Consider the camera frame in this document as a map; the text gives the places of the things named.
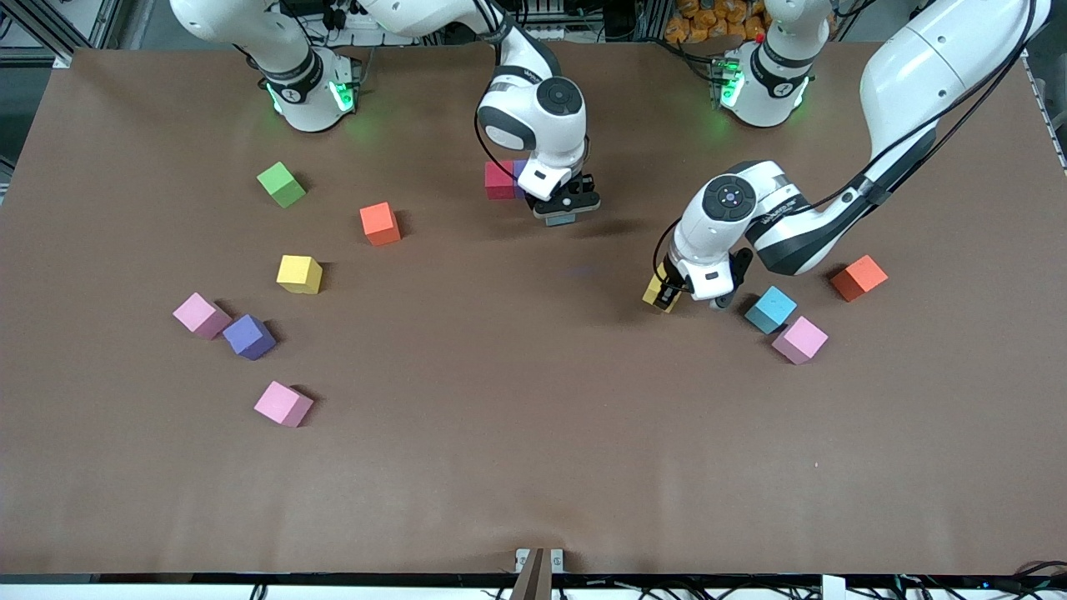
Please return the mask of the yellow foam cube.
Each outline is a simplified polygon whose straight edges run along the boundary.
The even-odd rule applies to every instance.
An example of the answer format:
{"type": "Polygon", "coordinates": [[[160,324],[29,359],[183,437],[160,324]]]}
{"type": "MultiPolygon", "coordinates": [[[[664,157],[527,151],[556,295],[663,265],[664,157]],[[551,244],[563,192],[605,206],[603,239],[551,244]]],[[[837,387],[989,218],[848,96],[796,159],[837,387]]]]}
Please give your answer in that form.
{"type": "Polygon", "coordinates": [[[679,274],[676,268],[672,266],[670,262],[662,262],[653,272],[653,277],[650,278],[647,288],[644,288],[643,301],[648,305],[651,305],[651,307],[657,307],[657,293],[659,291],[660,283],[671,283],[675,285],[679,290],[679,296],[686,290],[685,281],[681,274],[679,274]]]}
{"type": "Polygon", "coordinates": [[[282,255],[275,281],[287,293],[317,295],[323,281],[323,266],[312,256],[282,255]]]}

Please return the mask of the red foam cube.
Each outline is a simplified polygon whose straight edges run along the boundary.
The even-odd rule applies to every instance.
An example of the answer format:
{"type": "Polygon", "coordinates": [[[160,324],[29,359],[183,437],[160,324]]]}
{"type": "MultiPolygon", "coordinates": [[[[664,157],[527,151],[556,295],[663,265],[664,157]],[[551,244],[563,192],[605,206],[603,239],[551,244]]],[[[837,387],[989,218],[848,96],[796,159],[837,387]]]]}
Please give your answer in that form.
{"type": "Polygon", "coordinates": [[[517,188],[510,173],[513,161],[503,161],[500,167],[488,160],[483,168],[483,189],[490,201],[510,201],[517,198],[517,188]]]}

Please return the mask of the pink foam cube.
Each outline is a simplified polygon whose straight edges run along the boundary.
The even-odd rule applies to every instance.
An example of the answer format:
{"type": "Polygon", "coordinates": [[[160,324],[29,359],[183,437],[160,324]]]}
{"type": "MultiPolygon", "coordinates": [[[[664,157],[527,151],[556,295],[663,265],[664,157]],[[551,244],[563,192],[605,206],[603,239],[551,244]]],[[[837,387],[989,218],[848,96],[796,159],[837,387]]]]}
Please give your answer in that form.
{"type": "Polygon", "coordinates": [[[227,312],[208,301],[201,293],[191,293],[176,307],[173,316],[201,340],[214,340],[233,321],[227,312]]]}
{"type": "Polygon", "coordinates": [[[315,400],[303,392],[278,381],[271,381],[264,388],[262,395],[256,400],[253,410],[262,417],[271,419],[274,424],[297,428],[308,416],[313,406],[315,400]]]}
{"type": "Polygon", "coordinates": [[[812,360],[828,338],[828,334],[816,323],[806,317],[798,317],[773,340],[771,347],[789,363],[800,365],[812,360]]]}

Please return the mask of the orange foam cube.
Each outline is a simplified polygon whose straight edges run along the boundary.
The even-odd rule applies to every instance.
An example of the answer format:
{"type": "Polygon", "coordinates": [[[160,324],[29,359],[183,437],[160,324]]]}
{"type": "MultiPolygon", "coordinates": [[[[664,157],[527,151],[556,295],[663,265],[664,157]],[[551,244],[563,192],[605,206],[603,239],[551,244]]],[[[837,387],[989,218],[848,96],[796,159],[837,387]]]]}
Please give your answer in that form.
{"type": "Polygon", "coordinates": [[[400,231],[398,219],[388,202],[377,202],[377,204],[359,209],[363,235],[371,246],[380,247],[400,242],[403,233],[400,231]]]}
{"type": "Polygon", "coordinates": [[[839,296],[847,303],[851,303],[866,293],[872,293],[888,278],[883,268],[872,256],[864,255],[850,263],[829,281],[839,296]]]}

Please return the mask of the white rack equipment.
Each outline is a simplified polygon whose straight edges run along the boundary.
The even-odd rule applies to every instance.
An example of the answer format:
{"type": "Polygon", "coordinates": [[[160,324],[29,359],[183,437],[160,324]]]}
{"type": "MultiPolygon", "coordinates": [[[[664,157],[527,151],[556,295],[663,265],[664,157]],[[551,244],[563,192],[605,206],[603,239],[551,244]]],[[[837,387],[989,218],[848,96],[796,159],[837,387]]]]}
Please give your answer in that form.
{"type": "Polygon", "coordinates": [[[535,38],[564,40],[571,23],[575,20],[583,23],[580,17],[566,11],[564,0],[497,0],[497,3],[535,38]]]}

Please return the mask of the orange packaged goods pile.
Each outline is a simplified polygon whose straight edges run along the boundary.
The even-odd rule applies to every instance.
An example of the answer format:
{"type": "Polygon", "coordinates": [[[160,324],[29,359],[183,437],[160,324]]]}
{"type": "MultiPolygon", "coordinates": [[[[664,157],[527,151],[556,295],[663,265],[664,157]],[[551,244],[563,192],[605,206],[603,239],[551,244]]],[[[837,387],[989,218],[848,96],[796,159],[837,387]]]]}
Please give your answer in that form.
{"type": "Polygon", "coordinates": [[[712,38],[762,41],[771,23],[764,0],[672,0],[664,41],[697,44],[712,38]]]}

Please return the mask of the white power strip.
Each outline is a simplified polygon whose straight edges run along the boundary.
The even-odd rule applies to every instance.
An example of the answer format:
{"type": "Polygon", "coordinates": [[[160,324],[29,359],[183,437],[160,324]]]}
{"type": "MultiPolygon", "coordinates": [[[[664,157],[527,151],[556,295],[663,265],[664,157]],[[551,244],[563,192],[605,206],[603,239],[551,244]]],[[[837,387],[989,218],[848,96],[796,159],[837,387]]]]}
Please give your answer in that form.
{"type": "Polygon", "coordinates": [[[323,4],[323,25],[328,32],[339,32],[346,29],[377,29],[378,23],[371,17],[361,0],[321,0],[323,4]]]}

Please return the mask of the green foam cube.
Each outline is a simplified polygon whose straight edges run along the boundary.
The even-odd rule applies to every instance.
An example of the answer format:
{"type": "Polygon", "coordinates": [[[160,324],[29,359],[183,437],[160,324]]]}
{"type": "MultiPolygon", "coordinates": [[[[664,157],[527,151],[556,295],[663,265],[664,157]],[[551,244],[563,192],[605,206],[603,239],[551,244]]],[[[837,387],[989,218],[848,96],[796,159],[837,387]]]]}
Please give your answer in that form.
{"type": "Polygon", "coordinates": [[[281,208],[290,208],[301,198],[308,194],[308,190],[301,181],[298,181],[293,172],[282,161],[264,168],[262,172],[256,175],[256,181],[281,208]]]}

